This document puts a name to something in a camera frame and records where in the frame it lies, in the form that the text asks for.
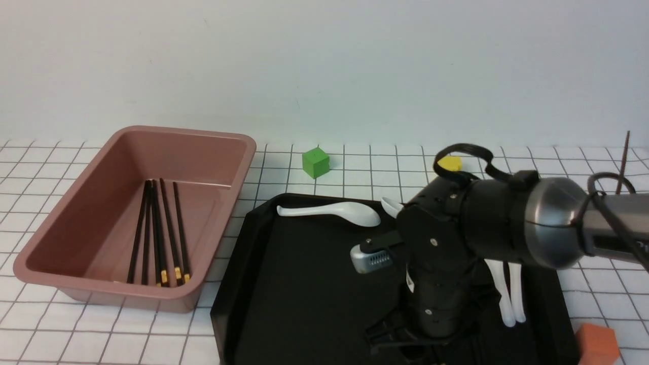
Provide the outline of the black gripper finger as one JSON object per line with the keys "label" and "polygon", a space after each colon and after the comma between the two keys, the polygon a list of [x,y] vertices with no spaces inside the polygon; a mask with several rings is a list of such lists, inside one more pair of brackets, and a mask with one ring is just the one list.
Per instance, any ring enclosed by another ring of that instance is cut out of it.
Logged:
{"label": "black gripper finger", "polygon": [[392,309],[365,330],[365,339],[371,355],[387,350],[401,353],[420,350],[424,344],[417,335],[411,333],[403,314]]}

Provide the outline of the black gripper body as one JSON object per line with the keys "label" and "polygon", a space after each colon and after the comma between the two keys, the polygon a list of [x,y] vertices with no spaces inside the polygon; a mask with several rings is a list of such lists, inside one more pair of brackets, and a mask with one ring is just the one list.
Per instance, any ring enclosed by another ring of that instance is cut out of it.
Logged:
{"label": "black gripper body", "polygon": [[490,303],[490,285],[464,237],[464,201],[482,179],[470,185],[437,176],[404,205],[397,231],[409,252],[406,291],[408,319],[425,337],[454,340]]}

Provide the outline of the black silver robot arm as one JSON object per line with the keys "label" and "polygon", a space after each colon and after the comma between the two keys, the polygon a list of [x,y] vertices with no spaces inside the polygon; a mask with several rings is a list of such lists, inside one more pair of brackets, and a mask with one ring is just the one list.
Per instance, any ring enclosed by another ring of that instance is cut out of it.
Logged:
{"label": "black silver robot arm", "polygon": [[630,181],[625,195],[585,192],[565,177],[519,171],[482,180],[440,172],[396,210],[388,246],[409,254],[396,307],[366,330],[372,354],[398,349],[411,363],[429,364],[437,347],[470,337],[487,307],[505,298],[475,288],[483,261],[565,269],[582,257],[605,257],[647,268],[647,194]]}

